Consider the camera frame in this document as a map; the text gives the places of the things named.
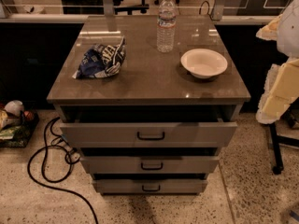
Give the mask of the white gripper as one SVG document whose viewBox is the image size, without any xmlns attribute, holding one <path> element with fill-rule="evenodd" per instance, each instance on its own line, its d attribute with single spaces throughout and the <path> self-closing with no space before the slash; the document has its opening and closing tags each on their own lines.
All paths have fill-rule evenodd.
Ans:
<svg viewBox="0 0 299 224">
<path fill-rule="evenodd" d="M 259 29 L 256 36 L 262 40 L 276 41 L 281 17 L 282 15 L 276 16 Z M 279 120 L 290 104 L 299 97 L 299 59 L 289 59 L 281 66 L 273 64 L 263 88 L 256 119 L 261 124 L 271 124 Z"/>
</svg>

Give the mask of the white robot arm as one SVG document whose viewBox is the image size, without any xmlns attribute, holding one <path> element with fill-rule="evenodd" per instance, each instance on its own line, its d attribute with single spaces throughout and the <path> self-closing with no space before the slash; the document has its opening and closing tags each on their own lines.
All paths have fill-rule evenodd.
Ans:
<svg viewBox="0 0 299 224">
<path fill-rule="evenodd" d="M 271 124 L 299 97 L 299 0 L 293 0 L 256 36 L 276 41 L 278 51 L 288 57 L 282 65 L 271 65 L 258 104 L 256 119 L 261 124 Z"/>
</svg>

